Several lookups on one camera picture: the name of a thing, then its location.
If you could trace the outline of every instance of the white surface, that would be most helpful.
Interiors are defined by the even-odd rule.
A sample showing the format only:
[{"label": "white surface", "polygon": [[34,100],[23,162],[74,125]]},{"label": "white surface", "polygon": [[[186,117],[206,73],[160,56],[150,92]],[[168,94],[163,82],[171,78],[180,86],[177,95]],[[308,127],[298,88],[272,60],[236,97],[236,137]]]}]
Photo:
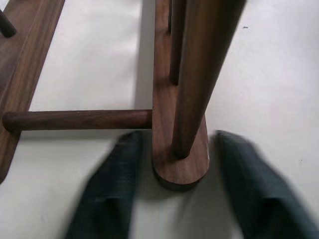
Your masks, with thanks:
[{"label": "white surface", "polygon": [[0,0],[0,9],[3,11],[9,0]]},{"label": "white surface", "polygon": [[[30,110],[150,109],[154,2],[67,0]],[[317,224],[318,11],[316,0],[249,0],[206,112],[210,134],[259,145]],[[0,238],[60,238],[83,183],[123,133],[24,132],[0,185]],[[131,237],[241,238],[214,162],[196,190],[166,191],[152,174],[150,140]]]}]

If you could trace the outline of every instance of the dark wood grain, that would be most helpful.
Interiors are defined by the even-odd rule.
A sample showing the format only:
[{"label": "dark wood grain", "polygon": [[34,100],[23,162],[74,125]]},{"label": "dark wood grain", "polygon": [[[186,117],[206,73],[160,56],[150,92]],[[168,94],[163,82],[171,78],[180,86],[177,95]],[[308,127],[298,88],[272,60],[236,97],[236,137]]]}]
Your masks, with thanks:
[{"label": "dark wood grain", "polygon": [[0,32],[4,37],[12,37],[16,34],[15,27],[0,9]]},{"label": "dark wood grain", "polygon": [[6,39],[0,34],[0,106],[16,69],[23,46],[32,30],[42,0],[10,0],[4,14],[17,29],[15,36]]},{"label": "dark wood grain", "polygon": [[205,118],[189,157],[180,160],[171,151],[177,87],[169,79],[170,34],[167,33],[168,0],[156,0],[155,64],[153,86],[152,157],[159,182],[186,191],[203,178],[209,167]]},{"label": "dark wood grain", "polygon": [[[20,14],[24,14],[25,10],[33,9],[32,12],[34,12],[35,16],[31,17],[29,12],[27,14],[29,18],[17,17],[16,19],[19,21],[32,21],[32,27],[29,32],[25,33],[27,34],[26,40],[15,65],[14,73],[4,90],[4,97],[0,101],[1,117],[4,112],[24,112],[29,109],[56,24],[63,8],[64,0],[17,0],[14,4],[9,3],[6,8],[7,11],[14,11],[12,15],[19,16]],[[19,4],[25,4],[26,8],[21,9]],[[14,37],[7,39],[8,41],[16,37],[23,37],[21,35],[23,31],[18,28],[18,26],[22,26],[23,24],[17,24],[14,21],[12,23],[16,26],[18,33]],[[6,48],[5,57],[11,58],[11,52],[15,52],[15,45],[11,47],[12,49],[10,47]],[[0,72],[5,69],[4,67],[5,65],[1,65]],[[19,134],[10,134],[2,124],[0,125],[0,182],[7,175],[18,139]]]},{"label": "dark wood grain", "polygon": [[152,110],[8,112],[8,131],[152,128]]},{"label": "dark wood grain", "polygon": [[169,0],[169,8],[168,8],[168,31],[171,30],[171,7],[173,0]]},{"label": "dark wood grain", "polygon": [[187,0],[174,0],[171,16],[171,53],[169,80],[178,85]]},{"label": "dark wood grain", "polygon": [[173,151],[191,153],[245,0],[189,1],[176,105]]}]

